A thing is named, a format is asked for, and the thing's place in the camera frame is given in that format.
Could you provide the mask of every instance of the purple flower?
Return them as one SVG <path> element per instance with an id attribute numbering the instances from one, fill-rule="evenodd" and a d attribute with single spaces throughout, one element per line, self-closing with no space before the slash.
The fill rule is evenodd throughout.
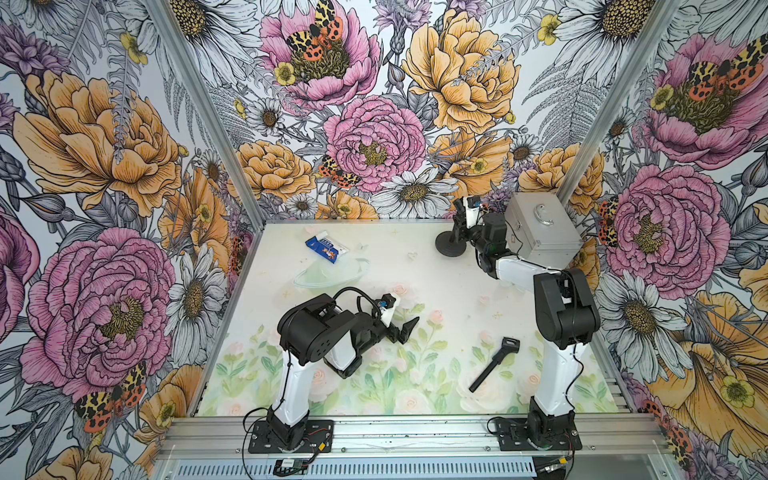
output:
<path id="1" fill-rule="evenodd" d="M 688 430 L 693 452 L 692 464 L 686 470 L 687 477 L 696 480 L 739 480 L 739 468 L 717 451 L 717 443 L 703 433 Z"/>
<path id="2" fill-rule="evenodd" d="M 607 248 L 611 269 L 656 285 L 667 300 L 692 294 L 728 251 L 730 228 L 720 200 L 712 179 L 690 165 L 642 167 L 619 195 L 618 246 Z"/>
<path id="3" fill-rule="evenodd" d="M 36 38 L 34 33 L 26 35 L 17 25 L 6 24 L 0 24 L 0 63 L 16 70 L 22 78 L 30 74 L 41 77 L 46 70 L 60 75 L 69 66 L 58 47 Z"/>
<path id="4" fill-rule="evenodd" d="M 328 155 L 343 171 L 361 178 L 358 188 L 364 192 L 381 190 L 382 182 L 424 161 L 422 123 L 412 111 L 383 97 L 356 98 L 323 129 Z"/>
<path id="5" fill-rule="evenodd" d="M 29 290 L 36 336 L 24 347 L 22 378 L 77 400 L 111 391 L 140 362 L 155 373 L 170 351 L 165 309 L 175 280 L 166 253 L 127 228 L 54 254 Z"/>
<path id="6" fill-rule="evenodd" d="M 347 13 L 335 1 L 333 7 L 341 18 L 343 32 L 339 40 L 323 48 L 323 56 L 315 61 L 306 60 L 286 43 L 292 34 L 310 29 L 315 22 L 315 8 L 307 15 L 294 12 L 292 18 L 281 12 L 277 18 L 265 17 L 261 23 L 261 50 L 266 53 L 261 61 L 265 68 L 275 71 L 278 82 L 299 110 L 345 104 L 355 95 L 370 92 L 379 74 L 381 48 L 376 35 L 369 38 L 360 28 L 354 8 Z"/>
<path id="7" fill-rule="evenodd" d="M 376 26 L 379 30 L 394 25 L 416 31 L 429 22 L 429 0 L 376 0 Z"/>
<path id="8" fill-rule="evenodd" d="M 482 203 L 488 205 L 489 211 L 503 214 L 507 210 L 507 205 L 509 204 L 509 199 L 511 196 L 512 190 L 502 187 L 489 191 L 482 198 Z"/>
<path id="9" fill-rule="evenodd" d="M 13 131 L 13 114 L 18 108 L 13 106 L 10 95 L 0 94 L 0 133 L 10 135 Z"/>
<path id="10" fill-rule="evenodd" d="M 24 308 L 24 284 L 40 265 L 40 253 L 27 230 L 0 210 L 0 342 L 16 326 Z"/>
<path id="11" fill-rule="evenodd" d="M 475 18 L 482 18 L 488 11 L 488 0 L 451 0 L 448 8 L 453 8 L 456 13 L 467 12 Z"/>

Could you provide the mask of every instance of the white daisy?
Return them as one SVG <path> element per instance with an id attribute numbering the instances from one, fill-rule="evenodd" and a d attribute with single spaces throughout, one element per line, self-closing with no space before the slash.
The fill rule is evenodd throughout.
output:
<path id="1" fill-rule="evenodd" d="M 265 15 L 276 14 L 281 7 L 287 17 L 293 17 L 297 8 L 304 15 L 310 13 L 310 0 L 259 0 L 259 6 Z"/>
<path id="2" fill-rule="evenodd" d="M 752 41 L 768 31 L 768 2 L 766 0 L 706 0 L 699 7 L 706 15 L 699 32 L 715 34 L 715 41 L 730 37 L 736 47 Z"/>
<path id="3" fill-rule="evenodd" d="M 126 18 L 128 33 L 138 40 L 139 50 L 152 54 L 165 78 L 171 73 L 170 59 L 147 3 L 155 0 L 118 0 L 118 11 Z M 247 76 L 243 64 L 253 63 L 246 48 L 259 43 L 257 10 L 247 0 L 169 0 L 181 32 L 192 46 L 200 73 L 210 84 L 235 84 Z"/>
<path id="4" fill-rule="evenodd" d="M 622 107 L 619 116 L 616 117 L 614 123 L 608 128 L 608 132 L 605 134 L 606 143 L 612 143 L 618 145 L 619 141 L 629 132 L 630 127 L 635 121 L 634 112 L 627 107 Z"/>
<path id="5" fill-rule="evenodd" d="M 610 84 L 618 68 L 631 53 L 656 0 L 565 0 L 558 13 L 562 23 L 554 36 L 567 44 L 555 59 L 557 65 L 570 62 L 567 76 L 585 68 L 584 79 L 596 78 L 598 86 Z M 690 25 L 689 10 L 662 35 L 662 43 L 682 35 L 678 28 Z"/>
<path id="6" fill-rule="evenodd" d="M 28 27 L 46 33 L 70 33 L 78 23 L 72 0 L 8 0 L 8 7 Z"/>
<path id="7" fill-rule="evenodd" d="M 622 368 L 636 369 L 645 382 L 655 382 L 659 375 L 668 379 L 659 367 L 657 353 L 667 368 L 679 378 L 694 367 L 690 357 L 670 338 L 668 331 L 683 330 L 685 319 L 656 306 L 659 291 L 643 279 L 624 272 L 620 278 L 606 273 L 594 294 L 598 303 L 601 329 L 610 343 L 618 342 L 616 353 Z"/>
<path id="8" fill-rule="evenodd" d="M 177 366 L 203 365 L 213 348 L 218 313 L 226 300 L 227 278 L 214 263 L 214 250 L 203 244 L 192 266 L 190 255 L 181 257 L 181 283 L 169 290 L 168 325 L 165 334 L 173 332 L 173 361 Z"/>
<path id="9" fill-rule="evenodd" d="M 309 220 L 315 218 L 317 200 L 307 194 L 293 195 L 286 200 L 285 207 L 292 217 L 299 220 Z"/>
<path id="10" fill-rule="evenodd" d="M 248 107 L 246 112 L 248 124 L 262 135 L 277 135 L 283 128 L 283 109 L 280 101 L 275 98 L 260 98 Z"/>
<path id="11" fill-rule="evenodd" d="M 371 197 L 370 203 L 381 218 L 437 218 L 451 207 L 448 198 L 458 190 L 457 179 L 436 180 L 438 169 L 430 167 L 418 177 L 411 171 L 383 182 L 385 190 Z"/>
<path id="12" fill-rule="evenodd" d="M 533 160 L 533 157 L 540 155 L 544 150 L 544 145 L 539 141 L 536 135 L 518 135 L 509 147 L 515 163 Z"/>

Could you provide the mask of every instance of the floral tablecloth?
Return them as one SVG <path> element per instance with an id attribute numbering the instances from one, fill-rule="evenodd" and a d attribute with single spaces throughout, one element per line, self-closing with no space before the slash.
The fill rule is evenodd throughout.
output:
<path id="1" fill-rule="evenodd" d="M 388 340 L 363 356 L 362 366 L 342 380 L 322 364 L 310 393 L 313 415 L 426 415 L 520 413 L 539 382 L 542 338 L 533 296 L 486 276 L 472 248 L 458 258 L 435 250 L 435 236 L 450 223 L 270 224 L 248 273 L 198 415 L 242 415 L 268 406 L 280 387 L 283 360 L 276 332 L 280 317 L 316 295 L 296 288 L 293 278 L 319 259 L 304 241 L 327 230 L 370 261 L 356 283 L 374 298 L 402 298 L 394 323 L 420 316 L 405 345 Z M 355 296 L 339 304 L 355 310 Z M 521 341 L 475 393 L 469 385 L 485 368 L 503 336 Z M 579 412 L 616 412 L 594 355 L 574 385 Z"/>

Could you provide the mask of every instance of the silver metal case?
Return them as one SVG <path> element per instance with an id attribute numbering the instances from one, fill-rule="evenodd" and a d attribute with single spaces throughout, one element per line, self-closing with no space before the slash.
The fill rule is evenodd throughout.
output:
<path id="1" fill-rule="evenodd" d="M 581 237 L 554 194 L 516 193 L 504 217 L 511 226 L 508 248 L 525 260 L 562 269 L 581 249 Z"/>

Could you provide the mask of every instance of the moth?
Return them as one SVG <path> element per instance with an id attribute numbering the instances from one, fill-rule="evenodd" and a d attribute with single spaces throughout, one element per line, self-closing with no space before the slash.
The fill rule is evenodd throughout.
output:
<path id="1" fill-rule="evenodd" d="M 74 411 L 85 420 L 87 433 L 99 433 L 107 428 L 113 415 L 138 405 L 147 391 L 147 365 L 142 362 L 128 372 L 125 380 L 110 391 L 93 392 L 74 403 Z"/>
<path id="2" fill-rule="evenodd" d="M 297 31 L 286 38 L 291 49 L 302 54 L 307 61 L 318 61 L 323 52 L 331 49 L 331 42 L 341 39 L 344 21 L 336 16 L 331 0 L 319 0 L 315 7 L 315 23 L 309 31 Z"/>
<path id="3" fill-rule="evenodd" d="M 750 42 L 735 58 L 720 65 L 699 61 L 690 66 L 688 78 L 694 86 L 688 91 L 693 101 L 704 101 L 713 92 L 721 93 L 728 87 L 741 91 L 749 87 L 763 73 L 763 59 L 768 54 L 768 34 Z"/>

